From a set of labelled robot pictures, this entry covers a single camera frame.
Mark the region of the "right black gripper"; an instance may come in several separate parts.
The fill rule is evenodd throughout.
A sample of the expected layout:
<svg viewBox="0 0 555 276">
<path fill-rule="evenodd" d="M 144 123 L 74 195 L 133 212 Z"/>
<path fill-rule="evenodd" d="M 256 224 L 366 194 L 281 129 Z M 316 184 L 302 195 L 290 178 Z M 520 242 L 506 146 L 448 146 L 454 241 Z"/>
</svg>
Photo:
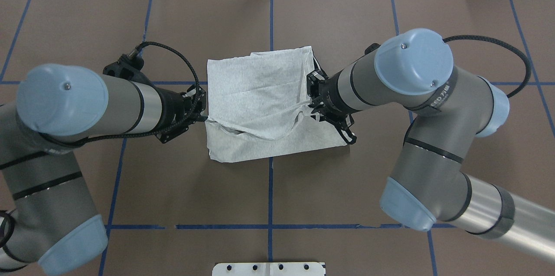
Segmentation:
<svg viewBox="0 0 555 276">
<path fill-rule="evenodd" d="M 325 115 L 343 116 L 338 102 L 337 79 L 326 78 L 323 70 L 314 70 L 307 75 L 307 94 L 310 94 L 312 108 L 310 117 L 317 122 L 325 121 Z"/>
</svg>

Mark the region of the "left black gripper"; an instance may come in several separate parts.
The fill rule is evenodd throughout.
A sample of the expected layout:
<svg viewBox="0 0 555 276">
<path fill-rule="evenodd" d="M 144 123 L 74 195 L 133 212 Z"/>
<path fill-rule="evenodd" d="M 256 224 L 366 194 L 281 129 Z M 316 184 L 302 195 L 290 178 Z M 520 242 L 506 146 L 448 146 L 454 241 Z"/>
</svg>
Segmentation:
<svg viewBox="0 0 555 276">
<path fill-rule="evenodd" d="M 186 92 L 163 90 L 164 133 L 183 133 L 189 125 L 205 122 L 208 116 L 202 113 L 207 92 L 202 87 L 190 86 Z"/>
</svg>

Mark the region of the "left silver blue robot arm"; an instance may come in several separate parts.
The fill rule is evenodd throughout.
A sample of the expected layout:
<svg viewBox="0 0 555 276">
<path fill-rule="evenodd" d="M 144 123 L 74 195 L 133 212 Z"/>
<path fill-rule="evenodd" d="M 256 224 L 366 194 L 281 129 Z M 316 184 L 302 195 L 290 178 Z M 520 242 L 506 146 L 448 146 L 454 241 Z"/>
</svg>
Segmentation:
<svg viewBox="0 0 555 276">
<path fill-rule="evenodd" d="M 168 143 L 205 120 L 206 91 L 155 86 L 139 68 L 102 73 L 44 64 L 1 106 L 1 172 L 15 209 L 1 211 L 1 274 L 37 263 L 48 276 L 100 256 L 108 235 L 75 150 L 96 136 Z"/>
</svg>

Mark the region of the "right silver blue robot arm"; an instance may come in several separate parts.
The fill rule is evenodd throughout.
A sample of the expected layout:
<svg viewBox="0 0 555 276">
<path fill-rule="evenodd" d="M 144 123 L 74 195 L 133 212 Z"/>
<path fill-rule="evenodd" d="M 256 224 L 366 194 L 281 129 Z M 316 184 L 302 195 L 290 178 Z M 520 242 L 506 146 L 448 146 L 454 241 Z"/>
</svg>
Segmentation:
<svg viewBox="0 0 555 276">
<path fill-rule="evenodd" d="M 511 51 L 525 64 L 523 81 L 506 94 L 457 67 L 448 45 L 454 40 L 484 41 Z M 415 113 L 380 198 L 389 217 L 420 232 L 446 222 L 554 262 L 553 210 L 460 169 L 474 139 L 505 124 L 509 99 L 528 84 L 532 67 L 522 51 L 493 37 L 442 37 L 416 28 L 373 43 L 334 76 L 313 62 L 315 68 L 307 74 L 311 117 L 330 123 L 345 143 L 357 140 L 350 130 L 357 112 L 397 103 Z"/>
</svg>

